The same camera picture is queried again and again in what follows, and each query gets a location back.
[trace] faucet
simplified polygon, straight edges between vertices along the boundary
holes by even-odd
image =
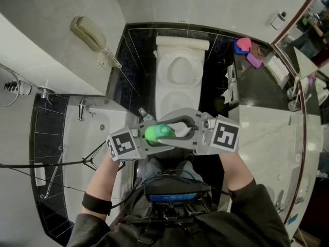
[[[54,94],[55,92],[47,86],[38,86],[38,90],[41,91],[41,98],[46,99],[52,105],[49,101],[49,94]]]
[[[282,204],[282,198],[283,198],[283,193],[284,193],[284,190],[281,190],[279,195],[278,195],[278,200],[275,204],[275,207],[276,207],[276,210],[278,212],[278,214],[280,214],[281,212],[285,211],[287,209],[287,206],[283,205]]]
[[[85,104],[86,101],[91,102],[92,103],[91,105],[96,105],[94,102],[88,100],[86,97],[82,97],[81,101],[79,102],[79,118],[78,118],[79,121],[84,121],[83,112],[84,112],[84,108],[87,107]]]

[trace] pink sponge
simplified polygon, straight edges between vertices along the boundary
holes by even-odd
[[[251,48],[251,40],[250,38],[242,38],[238,39],[236,42],[237,46],[242,50],[242,51],[249,51]]]
[[[255,68],[259,68],[262,65],[262,61],[257,59],[251,52],[247,55],[247,60]]]

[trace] bathtub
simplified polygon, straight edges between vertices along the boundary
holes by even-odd
[[[137,116],[113,103],[113,101],[97,97],[88,98],[97,106],[86,108],[83,114],[84,121],[78,121],[77,100],[80,99],[81,97],[71,97],[67,107],[63,140],[65,162],[79,161],[81,158],[87,157],[106,140],[109,133],[138,122]],[[97,166],[100,165],[106,153],[107,146],[104,144],[94,158],[94,163]],[[132,188],[133,171],[134,163],[127,162],[126,166],[118,172],[112,194],[113,205],[119,203],[123,193]],[[83,164],[65,166],[63,167],[64,186],[85,191],[94,173],[94,170]],[[64,188],[67,214],[72,222],[75,222],[76,216],[81,213],[83,194],[81,191]],[[108,225],[119,214],[120,207],[122,208],[119,206],[111,210],[110,216],[106,219]]]

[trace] grab bar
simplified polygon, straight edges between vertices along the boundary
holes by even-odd
[[[60,146],[59,149],[62,151],[62,154],[61,154],[61,156],[60,156],[60,159],[58,159],[57,164],[59,164],[59,163],[61,162],[61,160],[62,160],[62,158],[63,158],[63,154],[64,154],[63,147]],[[53,180],[54,180],[54,178],[55,178],[55,175],[56,175],[57,169],[58,169],[58,166],[55,167],[55,170],[54,170],[54,172],[52,173],[52,176],[51,176],[51,179],[50,179],[50,183],[48,184],[48,188],[47,188],[46,195],[43,195],[43,194],[40,195],[40,198],[41,198],[41,199],[46,199],[46,198],[49,196],[49,192],[50,192],[50,189],[51,189],[51,185],[52,185]]]

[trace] wall-mounted telephone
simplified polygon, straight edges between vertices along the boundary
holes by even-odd
[[[116,67],[122,67],[114,54],[106,48],[105,35],[90,18],[87,16],[76,16],[71,22],[70,29],[93,51],[100,51],[99,59],[103,59],[102,56],[105,56],[105,58],[111,59]],[[99,61],[99,63],[102,66],[105,65],[103,61]]]

